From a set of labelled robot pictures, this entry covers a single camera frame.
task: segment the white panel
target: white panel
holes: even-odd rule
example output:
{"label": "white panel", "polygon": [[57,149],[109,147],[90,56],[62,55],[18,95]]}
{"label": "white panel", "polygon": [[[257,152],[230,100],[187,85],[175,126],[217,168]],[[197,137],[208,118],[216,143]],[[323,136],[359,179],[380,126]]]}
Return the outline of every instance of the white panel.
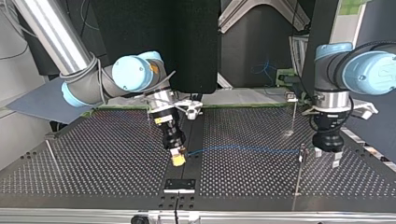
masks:
{"label": "white panel", "polygon": [[[0,13],[0,59],[23,52],[26,42]],[[12,59],[0,60],[0,101],[31,91],[42,84],[30,50]]]}
{"label": "white panel", "polygon": [[0,170],[44,141],[46,120],[13,113],[0,119]]}
{"label": "white panel", "polygon": [[21,56],[3,59],[20,54],[26,45],[26,41],[18,36],[4,14],[0,13],[0,169],[39,145],[50,131],[46,120],[4,108],[7,103],[44,84],[30,50]]}

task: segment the black object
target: black object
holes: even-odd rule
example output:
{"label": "black object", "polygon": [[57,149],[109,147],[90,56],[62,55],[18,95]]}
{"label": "black object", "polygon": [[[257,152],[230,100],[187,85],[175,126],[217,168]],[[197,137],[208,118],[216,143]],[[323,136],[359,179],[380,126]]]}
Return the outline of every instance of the black object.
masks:
{"label": "black object", "polygon": [[341,152],[344,146],[344,139],[340,135],[340,129],[334,129],[334,127],[340,126],[346,116],[347,112],[320,112],[315,115],[314,122],[318,125],[318,131],[312,137],[312,144],[326,152]]}
{"label": "black object", "polygon": [[167,179],[164,189],[191,189],[195,190],[195,180],[194,179]]}
{"label": "black object", "polygon": [[158,127],[163,131],[163,147],[165,149],[181,147],[186,141],[186,136],[178,127],[180,117],[177,110],[173,107],[152,114],[154,120],[167,116],[172,116],[172,119],[165,122],[156,121]]}
{"label": "black object", "polygon": [[329,44],[339,0],[317,0],[306,49],[302,81],[308,95],[314,94],[315,55],[319,45]]}
{"label": "black object", "polygon": [[110,63],[159,51],[173,89],[212,93],[217,87],[219,0],[94,0]]}
{"label": "black object", "polygon": [[149,224],[149,219],[147,217],[133,217],[131,219],[131,224]]}

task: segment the black panel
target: black panel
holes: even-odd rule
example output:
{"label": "black panel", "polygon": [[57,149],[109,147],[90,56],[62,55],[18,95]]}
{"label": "black panel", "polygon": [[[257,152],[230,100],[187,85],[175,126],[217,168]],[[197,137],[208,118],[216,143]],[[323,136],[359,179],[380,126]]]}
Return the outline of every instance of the black panel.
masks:
{"label": "black panel", "polygon": [[311,33],[305,54],[303,83],[309,94],[314,93],[315,55],[319,45],[329,44],[339,0],[317,0],[312,18]]}
{"label": "black panel", "polygon": [[222,35],[221,74],[235,87],[275,85],[276,70],[267,70],[270,77],[261,70],[267,61],[292,67],[289,36],[291,24],[276,9],[254,7]]}
{"label": "black panel", "polygon": [[[375,0],[367,3],[358,45],[376,40],[396,39],[396,29],[391,20],[394,17],[394,8],[394,0]],[[347,127],[390,160],[396,161],[396,91],[382,96],[354,94],[353,97],[373,103],[379,113],[368,120],[351,119]]]}
{"label": "black panel", "polygon": [[95,0],[109,61],[148,50],[161,53],[172,87],[211,93],[217,77],[218,0]]}

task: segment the metal frame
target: metal frame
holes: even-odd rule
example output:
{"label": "metal frame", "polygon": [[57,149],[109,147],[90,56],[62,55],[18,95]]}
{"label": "metal frame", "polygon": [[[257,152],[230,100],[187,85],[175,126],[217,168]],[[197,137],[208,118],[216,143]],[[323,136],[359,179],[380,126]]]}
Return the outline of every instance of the metal frame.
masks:
{"label": "metal frame", "polygon": [[224,90],[232,90],[233,89],[233,85],[231,85],[231,83],[228,82],[220,73],[218,73],[218,84]]}
{"label": "metal frame", "polygon": [[[0,223],[130,223],[133,216],[147,217],[150,224],[172,223],[173,212],[135,210],[77,209],[0,209]],[[396,223],[395,214],[362,213],[253,213],[253,212],[177,212],[182,223]]]}
{"label": "metal frame", "polygon": [[[296,4],[297,0],[233,0],[219,18],[219,30],[225,34],[248,11],[259,5],[274,7],[286,20],[292,23]],[[294,27],[297,30],[303,30],[309,22],[309,18],[299,5],[295,15]]]}

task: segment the wire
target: wire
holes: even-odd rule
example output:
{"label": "wire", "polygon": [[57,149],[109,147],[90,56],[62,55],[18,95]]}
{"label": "wire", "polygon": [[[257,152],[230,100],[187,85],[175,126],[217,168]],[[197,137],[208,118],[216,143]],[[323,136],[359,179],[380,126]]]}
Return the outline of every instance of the wire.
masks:
{"label": "wire", "polygon": [[169,80],[174,74],[176,73],[176,71],[173,71],[171,74],[169,74],[169,76],[167,76],[166,78],[164,78],[161,82],[159,82],[157,85],[150,87],[148,89],[145,89],[145,92],[149,92],[149,91],[155,91],[156,89],[158,89],[158,87],[160,87],[165,81]]}
{"label": "wire", "polygon": [[81,4],[81,10],[79,12],[79,14],[81,15],[81,18],[82,18],[82,22],[83,22],[82,23],[82,27],[81,27],[81,31],[79,32],[79,36],[80,37],[82,37],[82,35],[84,34],[85,26],[87,25],[86,20],[88,18],[88,10],[90,9],[91,0],[88,0],[87,9],[85,9],[85,16],[82,17],[82,7],[84,6],[84,3],[85,3],[85,0]]}
{"label": "wire", "polygon": [[26,44],[25,49],[24,49],[21,53],[16,54],[16,55],[12,55],[12,56],[8,56],[8,57],[4,57],[4,58],[0,58],[0,60],[7,60],[7,59],[12,59],[12,58],[19,57],[19,56],[21,56],[22,54],[24,54],[24,53],[26,52],[26,50],[28,50],[28,49],[29,49],[29,45]]}
{"label": "wire", "polygon": [[72,19],[72,17],[70,16],[70,6],[69,6],[69,0],[65,0],[65,3],[66,3],[66,13],[67,13],[67,16],[69,17],[69,19],[71,20]]}
{"label": "wire", "polygon": [[17,26],[19,26],[26,34],[31,35],[31,36],[37,38],[37,36],[36,36],[35,34],[33,34],[33,33],[31,33],[30,31],[28,31],[26,28],[24,28],[22,25],[20,25],[20,23],[17,21],[17,19],[15,19],[13,16],[11,16],[11,14],[9,13],[9,10],[10,10],[10,9],[11,9],[11,11],[14,13],[14,15],[15,15],[16,17],[18,17],[18,14],[17,14],[17,12],[14,10],[14,8],[10,7],[10,6],[7,4],[7,0],[5,0],[3,4],[0,4],[0,6],[1,6],[1,5],[3,5],[4,8],[5,8],[5,10],[6,10],[6,12],[3,12],[3,11],[2,11],[3,14],[6,16],[7,20],[11,23],[11,25],[14,27],[14,29],[16,29],[16,28],[15,28],[14,23],[13,23],[12,21],[16,22],[16,23],[17,23]]}
{"label": "wire", "polygon": [[[262,70],[260,70],[259,72],[255,72],[255,71],[254,71],[254,70],[255,70],[254,68],[255,68],[255,67],[258,67],[258,66],[262,66]],[[271,80],[271,85],[273,86],[273,85],[275,85],[275,82],[274,82],[274,80],[271,78],[271,76],[268,74],[267,68],[271,68],[271,69],[276,70],[276,68],[273,67],[272,65],[270,65],[270,62],[267,61],[267,62],[264,63],[264,64],[258,64],[258,65],[255,65],[255,66],[251,67],[251,68],[250,68],[250,73],[256,74],[256,75],[261,74],[261,73],[264,73],[264,74]]]}
{"label": "wire", "polygon": [[81,80],[88,74],[91,74],[93,68],[97,67],[97,69],[98,69],[97,76],[98,76],[98,84],[100,87],[100,96],[101,96],[102,102],[104,104],[106,104],[106,97],[105,97],[104,86],[103,86],[103,75],[105,75],[114,85],[117,85],[117,84],[114,82],[114,79],[106,72],[106,70],[103,69],[101,61],[99,59],[97,59],[92,52],[91,52],[91,56],[92,56],[92,60],[84,70],[79,71],[73,75],[67,75],[67,76],[60,73],[59,77],[64,79],[65,83],[71,84],[71,83]]}
{"label": "wire", "polygon": [[89,23],[87,23],[88,9],[90,8],[90,2],[91,2],[90,0],[88,0],[87,9],[85,10],[85,16],[82,15],[82,10],[84,8],[85,2],[86,2],[86,0],[82,1],[81,8],[79,9],[79,15],[80,15],[82,21],[84,22],[83,27],[86,25],[86,26],[90,27],[91,29],[98,31],[99,28],[91,26]]}
{"label": "wire", "polygon": [[[293,18],[291,20],[291,36],[294,37],[294,22],[296,20],[296,14],[297,14],[297,9],[298,9],[298,1],[296,1],[296,5],[294,7],[294,11],[293,11]],[[304,91],[306,92],[306,95],[312,100],[312,96],[311,94],[309,94],[309,92],[306,90],[306,87],[303,83],[303,79],[300,77],[300,74],[298,72],[297,69],[297,60],[296,60],[296,54],[295,54],[295,49],[294,49],[294,45],[293,43],[291,43],[291,54],[292,54],[292,59],[294,60],[294,64],[296,64],[296,73],[297,73],[297,77],[300,79],[301,85],[303,86]]]}

